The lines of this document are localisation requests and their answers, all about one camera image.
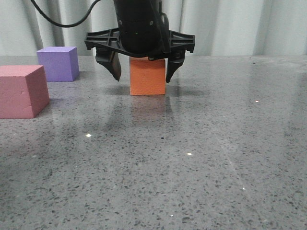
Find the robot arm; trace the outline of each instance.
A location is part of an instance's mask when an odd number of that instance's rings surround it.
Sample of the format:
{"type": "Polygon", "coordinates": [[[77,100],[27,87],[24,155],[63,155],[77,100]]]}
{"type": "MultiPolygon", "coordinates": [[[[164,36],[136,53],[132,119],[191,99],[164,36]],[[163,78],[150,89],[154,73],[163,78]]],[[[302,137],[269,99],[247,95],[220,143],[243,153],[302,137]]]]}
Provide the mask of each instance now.
{"type": "Polygon", "coordinates": [[[194,35],[168,29],[162,0],[114,0],[118,28],[87,33],[88,50],[96,48],[96,61],[116,80],[121,75],[118,53],[149,60],[168,58],[166,82],[182,66],[186,50],[193,53],[194,35]]]}

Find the foam block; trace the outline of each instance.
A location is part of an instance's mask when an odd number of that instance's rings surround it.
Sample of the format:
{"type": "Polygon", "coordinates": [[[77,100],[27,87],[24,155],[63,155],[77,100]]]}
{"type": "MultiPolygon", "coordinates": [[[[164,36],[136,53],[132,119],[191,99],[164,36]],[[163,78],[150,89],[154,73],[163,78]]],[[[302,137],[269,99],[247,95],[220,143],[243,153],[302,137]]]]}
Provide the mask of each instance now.
{"type": "Polygon", "coordinates": [[[43,66],[0,66],[0,118],[34,118],[48,103],[43,66]]]}
{"type": "Polygon", "coordinates": [[[130,95],[165,94],[165,60],[130,57],[130,95]]]}
{"type": "Polygon", "coordinates": [[[38,63],[45,67],[47,81],[74,81],[79,75],[77,48],[51,46],[37,51],[38,63]]]}

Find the concrete floor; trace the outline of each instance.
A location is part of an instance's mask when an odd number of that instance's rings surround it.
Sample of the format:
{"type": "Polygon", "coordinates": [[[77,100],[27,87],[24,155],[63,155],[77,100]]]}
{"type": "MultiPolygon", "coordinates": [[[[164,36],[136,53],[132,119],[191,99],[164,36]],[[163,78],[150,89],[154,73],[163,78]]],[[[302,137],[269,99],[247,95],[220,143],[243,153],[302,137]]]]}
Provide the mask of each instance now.
{"type": "Polygon", "coordinates": [[[0,120],[1,230],[307,229],[307,56],[187,57],[165,96],[79,64],[0,120]]]}

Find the black cable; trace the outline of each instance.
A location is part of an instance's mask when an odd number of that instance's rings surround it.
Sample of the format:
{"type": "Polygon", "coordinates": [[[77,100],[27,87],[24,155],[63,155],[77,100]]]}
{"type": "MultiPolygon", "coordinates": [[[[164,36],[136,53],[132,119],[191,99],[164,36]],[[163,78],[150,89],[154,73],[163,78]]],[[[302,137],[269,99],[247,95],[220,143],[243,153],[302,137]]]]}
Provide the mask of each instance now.
{"type": "Polygon", "coordinates": [[[30,0],[32,2],[32,4],[34,5],[34,7],[37,9],[37,11],[50,23],[56,25],[56,26],[59,26],[59,27],[63,27],[63,28],[70,28],[70,27],[75,27],[75,26],[78,26],[80,25],[81,23],[83,23],[87,17],[90,15],[93,7],[96,5],[96,3],[98,3],[100,0],[95,0],[90,8],[88,9],[88,11],[86,12],[85,16],[83,18],[81,18],[79,21],[77,21],[76,23],[73,23],[73,24],[68,24],[68,25],[64,25],[64,24],[60,24],[60,23],[57,23],[55,22],[54,20],[52,20],[51,18],[49,18],[40,8],[39,6],[37,5],[37,3],[34,1],[34,0],[30,0]]]}

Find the orange foam cube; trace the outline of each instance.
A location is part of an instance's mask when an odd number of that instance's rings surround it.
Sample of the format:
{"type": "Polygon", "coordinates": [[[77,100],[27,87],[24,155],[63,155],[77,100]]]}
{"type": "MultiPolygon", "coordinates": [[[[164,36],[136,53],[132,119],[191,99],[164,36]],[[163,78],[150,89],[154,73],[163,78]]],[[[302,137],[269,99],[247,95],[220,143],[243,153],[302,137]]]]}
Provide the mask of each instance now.
{"type": "Polygon", "coordinates": [[[130,57],[130,95],[164,95],[165,60],[130,57]]]}

